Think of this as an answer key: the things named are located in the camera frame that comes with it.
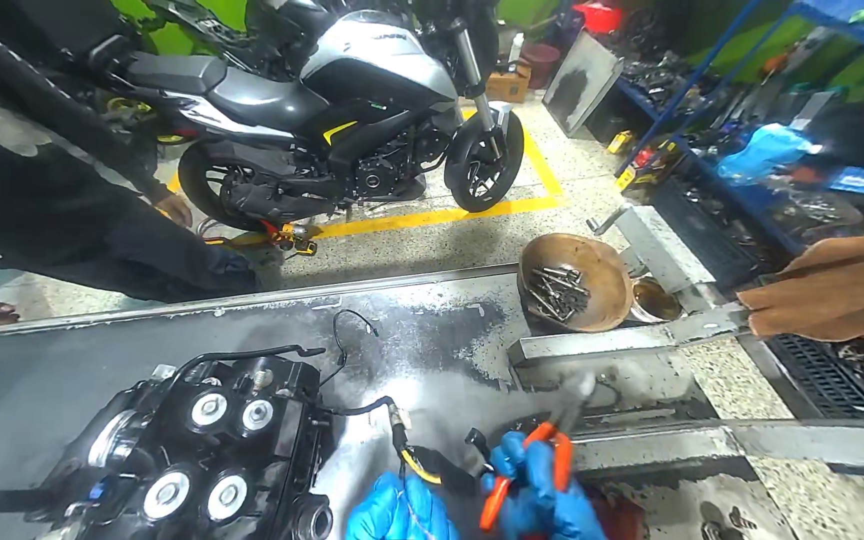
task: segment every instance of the motorcycle seat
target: motorcycle seat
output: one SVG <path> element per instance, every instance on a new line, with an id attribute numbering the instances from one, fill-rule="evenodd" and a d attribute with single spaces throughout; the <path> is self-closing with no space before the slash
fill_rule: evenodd
<path id="1" fill-rule="evenodd" d="M 301 82 L 278 82 L 228 68 L 205 99 L 229 118 L 248 126 L 292 132 L 329 107 Z"/>
<path id="2" fill-rule="evenodd" d="M 150 55 L 134 53 L 127 79 L 139 87 L 206 95 L 226 78 L 226 62 L 209 55 Z"/>

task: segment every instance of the cardboard box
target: cardboard box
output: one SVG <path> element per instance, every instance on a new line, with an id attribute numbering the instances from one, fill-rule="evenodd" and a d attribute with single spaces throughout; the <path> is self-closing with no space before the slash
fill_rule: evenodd
<path id="1" fill-rule="evenodd" d="M 529 91 L 531 75 L 532 68 L 526 65 L 516 66 L 514 73 L 492 73 L 486 84 L 486 96 L 488 99 L 522 103 L 525 92 Z"/>

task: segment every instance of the workbench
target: workbench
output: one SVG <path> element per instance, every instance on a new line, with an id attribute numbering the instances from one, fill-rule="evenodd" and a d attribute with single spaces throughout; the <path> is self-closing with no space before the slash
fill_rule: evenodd
<path id="1" fill-rule="evenodd" d="M 389 395 L 409 411 L 410 442 L 457 463 L 476 458 L 463 443 L 470 428 L 496 444 L 495 434 L 510 423 L 551 411 L 562 399 L 559 383 L 578 369 L 594 369 L 600 382 L 580 431 L 715 418 L 676 350 L 513 369 L 507 351 L 532 335 L 516 271 L 515 265 L 501 265 L 2 326 L 0 489 L 41 482 L 96 411 L 117 391 L 148 378 L 158 364 L 298 343 L 327 348 L 311 363 L 330 373 L 338 353 L 332 316 L 341 309 L 362 313 L 379 337 L 363 331 L 353 316 L 340 319 L 349 363 L 323 387 L 324 402 L 358 407 Z M 349 510 L 380 472 L 398 470 L 399 460 L 382 410 L 333 429 L 338 448 L 323 463 L 313 491 L 330 498 L 336 523 L 331 537 L 341 538 Z M 648 442 L 636 444 L 647 454 Z M 627 448 L 605 442 L 599 448 L 578 451 L 580 478 L 641 505 L 653 539 L 699 538 L 703 521 L 728 521 L 723 516 L 733 508 L 755 523 L 760 537 L 795 538 L 739 454 L 636 466 Z M 445 498 L 462 537 L 477 537 L 481 502 Z M 41 532 L 40 524 L 0 515 L 0 540 L 27 540 Z"/>

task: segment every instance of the black cable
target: black cable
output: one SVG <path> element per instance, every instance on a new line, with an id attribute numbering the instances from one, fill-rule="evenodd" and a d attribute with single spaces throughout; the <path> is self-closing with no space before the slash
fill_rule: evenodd
<path id="1" fill-rule="evenodd" d="M 321 407 L 321 409 L 325 412 L 334 414 L 336 416 L 358 416 L 360 414 L 366 414 L 368 412 L 375 411 L 376 409 L 382 406 L 395 407 L 396 402 L 392 400 L 389 396 L 382 396 L 375 401 L 360 407 L 355 408 L 328 408 Z"/>
<path id="2" fill-rule="evenodd" d="M 363 317 L 361 313 L 359 313 L 358 311 L 354 311 L 352 309 L 339 309 L 335 313 L 335 315 L 332 317 L 332 338 L 335 338 L 335 346 L 339 348 L 339 358 L 335 360 L 335 363 L 339 367 L 336 368 L 336 370 L 333 371 L 332 374 L 327 376 L 322 382 L 320 382 L 318 384 L 319 388 L 322 388 L 326 383 L 331 381 L 333 377 L 335 377 L 336 375 L 339 375 L 339 372 L 342 371 L 343 368 L 346 367 L 347 363 L 349 363 L 349 354 L 342 347 L 342 343 L 339 341 L 339 326 L 338 326 L 339 315 L 341 315 L 343 313 L 351 313 L 351 314 L 355 315 L 356 317 L 362 319 L 362 322 L 366 324 L 366 331 L 368 331 L 370 334 L 372 334 L 373 336 L 378 338 L 378 330 L 376 329 L 376 327 L 372 323 L 370 323 L 368 319 Z"/>
<path id="3" fill-rule="evenodd" d="M 199 354 L 198 356 L 185 362 L 182 367 L 175 370 L 172 378 L 169 379 L 169 385 L 165 388 L 165 392 L 163 393 L 162 397 L 164 398 L 169 394 L 169 392 L 172 391 L 172 388 L 176 385 L 176 382 L 185 379 L 186 376 L 188 376 L 189 372 L 192 371 L 192 368 L 206 362 L 247 361 L 250 359 L 258 359 L 260 357 L 274 357 L 277 355 L 283 355 L 285 353 L 296 353 L 301 358 L 307 359 L 309 357 L 315 357 L 316 355 L 320 355 L 325 351 L 326 350 L 322 348 L 304 349 L 301 345 L 286 345 L 285 347 L 273 347 L 271 349 L 259 350 L 243 350 L 241 352 L 206 352 L 205 354 Z"/>

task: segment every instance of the gloved hand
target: gloved hand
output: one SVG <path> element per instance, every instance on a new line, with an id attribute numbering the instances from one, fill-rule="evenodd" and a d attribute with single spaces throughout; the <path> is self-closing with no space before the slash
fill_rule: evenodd
<path id="1" fill-rule="evenodd" d="M 345 540 L 459 540 L 446 506 L 418 476 L 384 472 L 348 517 Z"/>
<path id="2" fill-rule="evenodd" d="M 562 492 L 552 479 L 555 452 L 546 443 L 522 448 L 525 434 L 509 431 L 492 449 L 491 464 L 503 477 L 518 480 L 519 490 L 510 492 L 499 511 L 499 526 L 509 540 L 525 534 L 550 534 L 551 540 L 607 540 L 582 487 L 571 478 Z M 491 493 L 494 474 L 482 477 L 482 486 Z"/>

